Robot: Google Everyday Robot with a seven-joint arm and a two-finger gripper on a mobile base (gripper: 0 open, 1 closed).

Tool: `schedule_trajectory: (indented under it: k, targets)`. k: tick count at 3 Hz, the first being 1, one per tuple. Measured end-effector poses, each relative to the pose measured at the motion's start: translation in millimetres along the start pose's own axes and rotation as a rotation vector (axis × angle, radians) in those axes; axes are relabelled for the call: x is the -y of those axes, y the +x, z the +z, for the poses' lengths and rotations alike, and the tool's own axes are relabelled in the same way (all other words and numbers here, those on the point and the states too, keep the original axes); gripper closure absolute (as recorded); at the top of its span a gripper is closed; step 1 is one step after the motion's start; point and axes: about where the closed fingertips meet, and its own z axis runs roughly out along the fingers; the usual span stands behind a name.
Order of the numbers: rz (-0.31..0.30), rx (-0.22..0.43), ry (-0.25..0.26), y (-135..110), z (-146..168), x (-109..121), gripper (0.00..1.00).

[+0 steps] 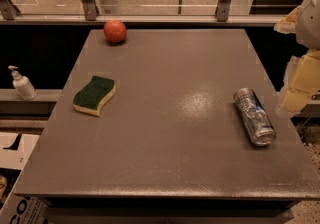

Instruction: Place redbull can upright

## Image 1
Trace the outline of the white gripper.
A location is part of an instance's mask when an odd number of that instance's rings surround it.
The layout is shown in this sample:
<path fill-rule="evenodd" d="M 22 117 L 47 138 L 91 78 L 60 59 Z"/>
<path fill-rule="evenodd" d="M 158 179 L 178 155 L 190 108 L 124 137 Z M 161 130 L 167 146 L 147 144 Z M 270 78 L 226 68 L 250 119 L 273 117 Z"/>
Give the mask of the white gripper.
<path fill-rule="evenodd" d="M 282 34 L 295 34 L 299 44 L 310 48 L 302 57 L 292 56 L 287 63 L 280 90 L 279 107 L 300 112 L 320 90 L 320 0 L 303 0 L 275 24 Z"/>

